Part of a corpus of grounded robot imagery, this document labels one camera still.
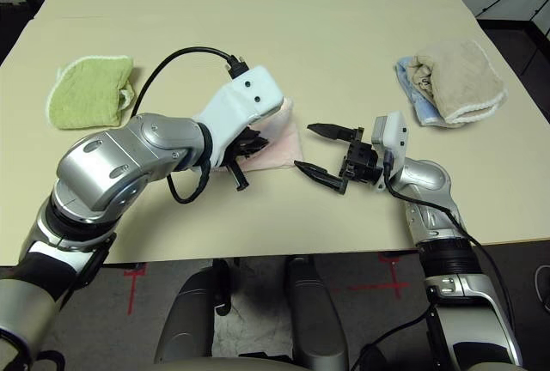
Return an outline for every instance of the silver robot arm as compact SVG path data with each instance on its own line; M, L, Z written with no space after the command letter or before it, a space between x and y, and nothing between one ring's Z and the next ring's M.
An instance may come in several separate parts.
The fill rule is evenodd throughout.
M241 132L282 103L277 83L258 66L223 86L196 119L139 114L71 147L20 263L0 280L0 369L32 365L57 313L93 280L119 219L150 182L222 166Z
M362 142L363 128L312 124L308 129L350 144L338 177L315 164L295 161L309 178L340 194L348 181L356 180L404 200L431 302L427 322L436 369L462 371L482 362L521 366L513 330L490 278L481 271L470 246L472 237L459 228L463 222L450 196L449 174L435 162L406 157L403 115L392 112L376 118L371 144Z
M450 196L451 181L445 169L432 161L405 157L407 131L401 113L376 119L372 142L380 158L388 157L388 151L395 154L390 183L396 192L449 209L463 226ZM383 175L380 178L376 189L382 191L386 186L380 187ZM404 204L426 275L426 294L433 306L427 323L437 369L463 370L480 362L521 366L509 320L491 279L482 273L470 240L441 210Z

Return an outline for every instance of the folded cloth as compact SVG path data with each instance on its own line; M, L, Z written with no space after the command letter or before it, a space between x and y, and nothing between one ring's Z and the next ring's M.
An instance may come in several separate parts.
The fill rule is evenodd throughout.
M412 58L406 74L448 124L487 118L508 95L504 82L474 40L427 46Z
M303 161L298 129L291 120L293 106L291 99L284 98L277 113L250 126L260 131L260 136L267 139L269 144L250 158L241 158L238 161L243 171L294 167L294 161Z
M414 110L420 124L423 126L444 126L451 128L461 126L462 124L452 125L446 123L437 111L437 108L433 106L431 102L413 86L412 83L409 82L409 78L406 75L406 67L412 59L412 56L399 59L397 61L397 65L395 65L395 71L401 87L414 106Z
M46 116L59 129L118 126L134 92L128 56L85 56L58 73L48 95Z

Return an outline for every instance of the green towel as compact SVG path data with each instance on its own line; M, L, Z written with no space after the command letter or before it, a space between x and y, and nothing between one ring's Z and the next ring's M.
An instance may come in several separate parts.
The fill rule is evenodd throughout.
M59 129L118 126L134 92L128 56L85 56L59 72L48 96L46 116Z

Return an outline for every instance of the table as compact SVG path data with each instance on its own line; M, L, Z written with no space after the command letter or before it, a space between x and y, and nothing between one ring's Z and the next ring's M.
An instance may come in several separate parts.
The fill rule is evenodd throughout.
M467 37L486 50L510 91L492 118L458 130L422 128L400 89L395 61L436 40ZM295 101L306 161L337 173L346 146L305 127L365 128L401 110L408 156L439 162L467 228L482 243L547 238L550 126L460 0L46 0L0 68L0 265L16 262L52 189L62 154L87 131L58 131L45 101L56 69L88 54L129 54L140 89L170 52L215 46L265 65ZM209 55L173 62L151 86L142 112L190 116L228 77ZM179 205L164 181L126 213L107 262L411 247L402 204L368 186L344 196L297 169L255 171L236 192L213 174L193 204ZM191 191L192 173L177 174Z

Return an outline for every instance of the cable connector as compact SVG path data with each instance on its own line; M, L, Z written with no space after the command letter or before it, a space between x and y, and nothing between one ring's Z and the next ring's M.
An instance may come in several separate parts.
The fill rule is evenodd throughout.
M248 65L244 61L243 58L238 58L234 55L231 55L227 60L227 71L229 72L229 76L231 76L231 79L235 79L236 77L242 75L244 72L248 70Z
M394 154L391 150L384 150L384 171L387 169L388 172L394 168Z

